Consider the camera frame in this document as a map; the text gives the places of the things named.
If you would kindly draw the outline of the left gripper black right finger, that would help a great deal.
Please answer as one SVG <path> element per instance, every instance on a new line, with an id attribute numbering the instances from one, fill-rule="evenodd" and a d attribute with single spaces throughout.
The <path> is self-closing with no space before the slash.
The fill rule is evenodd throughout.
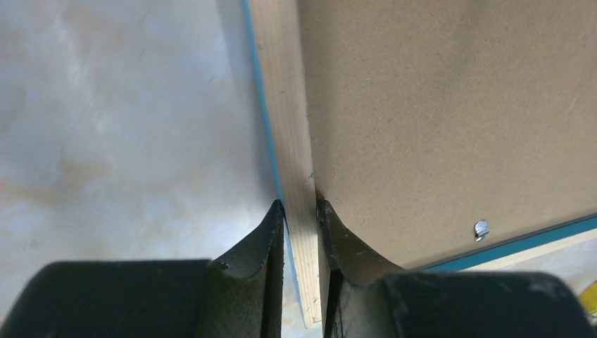
<path id="1" fill-rule="evenodd" d="M 596 228 L 590 215 L 406 270 L 368 246 L 330 202 L 317 215 L 330 269 L 325 337 L 595 337 L 572 290 L 538 272 L 476 265 Z"/>

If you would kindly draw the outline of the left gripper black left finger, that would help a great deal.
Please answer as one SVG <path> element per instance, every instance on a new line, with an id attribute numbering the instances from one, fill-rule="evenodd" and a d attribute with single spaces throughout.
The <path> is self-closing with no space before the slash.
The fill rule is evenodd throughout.
<path id="1" fill-rule="evenodd" d="M 220 257 L 61 261 L 26 284 L 2 337 L 279 337 L 284 209 Z"/>

